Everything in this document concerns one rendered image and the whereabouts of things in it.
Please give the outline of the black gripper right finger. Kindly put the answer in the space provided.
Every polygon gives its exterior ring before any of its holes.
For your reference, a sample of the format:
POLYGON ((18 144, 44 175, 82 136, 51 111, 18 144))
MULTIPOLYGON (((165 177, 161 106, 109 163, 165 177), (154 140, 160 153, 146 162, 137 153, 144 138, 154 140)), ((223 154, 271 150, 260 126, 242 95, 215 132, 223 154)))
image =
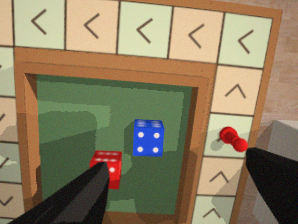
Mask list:
POLYGON ((298 224, 298 161, 249 147, 245 164, 277 222, 298 224))

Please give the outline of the red die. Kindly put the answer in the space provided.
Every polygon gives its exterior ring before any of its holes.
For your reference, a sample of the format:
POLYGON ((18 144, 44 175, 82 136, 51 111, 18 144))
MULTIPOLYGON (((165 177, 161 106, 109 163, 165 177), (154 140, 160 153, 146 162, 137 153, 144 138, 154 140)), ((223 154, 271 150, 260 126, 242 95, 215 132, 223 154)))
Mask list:
POLYGON ((90 168, 98 162, 106 162, 109 172, 108 189, 118 189, 121 177, 122 152, 117 151, 95 151, 90 168))

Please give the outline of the red pawn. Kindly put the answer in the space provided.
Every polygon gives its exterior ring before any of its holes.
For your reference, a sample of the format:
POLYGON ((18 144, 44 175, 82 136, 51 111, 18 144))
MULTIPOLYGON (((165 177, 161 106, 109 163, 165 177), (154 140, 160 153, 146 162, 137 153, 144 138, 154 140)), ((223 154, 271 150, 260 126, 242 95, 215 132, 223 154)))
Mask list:
POLYGON ((225 144, 233 146, 234 150, 243 152, 247 148, 246 140, 238 137, 238 133, 232 127, 224 127, 219 132, 220 140, 225 144))

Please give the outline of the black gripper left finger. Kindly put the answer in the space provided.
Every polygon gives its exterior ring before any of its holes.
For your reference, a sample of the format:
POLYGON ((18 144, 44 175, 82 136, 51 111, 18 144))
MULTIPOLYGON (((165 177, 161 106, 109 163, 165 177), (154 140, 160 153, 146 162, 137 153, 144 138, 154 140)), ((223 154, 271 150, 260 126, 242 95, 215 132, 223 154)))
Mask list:
POLYGON ((98 162, 7 224, 102 224, 108 185, 107 163, 98 162))

